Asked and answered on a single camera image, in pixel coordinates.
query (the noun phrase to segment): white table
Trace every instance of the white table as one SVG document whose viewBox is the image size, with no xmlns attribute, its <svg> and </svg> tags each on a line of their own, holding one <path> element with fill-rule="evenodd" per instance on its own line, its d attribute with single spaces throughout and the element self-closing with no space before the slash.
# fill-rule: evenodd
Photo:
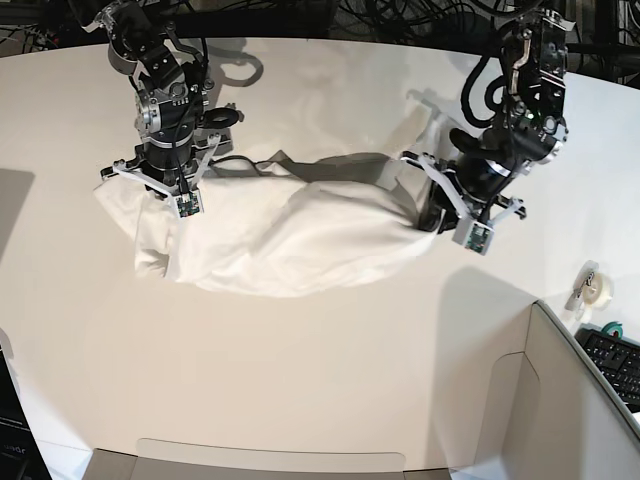
<svg viewBox="0 0 640 480">
<path fill-rule="evenodd" d="M 243 50 L 264 74 L 223 86 L 219 104 L 244 112 L 236 152 L 256 160 L 395 154 L 429 116 L 413 93 L 463 122 L 458 96 L 476 62 L 317 40 Z M 569 142 L 514 183 L 529 218 L 508 219 L 487 257 L 445 234 L 394 278 L 276 300 L 134 276 L 130 241 L 92 196 L 99 170 L 138 140 L 133 93 L 106 47 L 0 59 L 0 168 L 35 175 L 0 263 L 0 328 L 36 439 L 83 453 L 135 453 L 147 437 L 400 452 L 406 470 L 473 463 L 491 368 L 523 349 L 520 313 L 535 297 L 561 305 L 582 264 L 599 261 L 617 280 L 606 319 L 640 333 L 640 92 L 567 84 Z"/>
</svg>

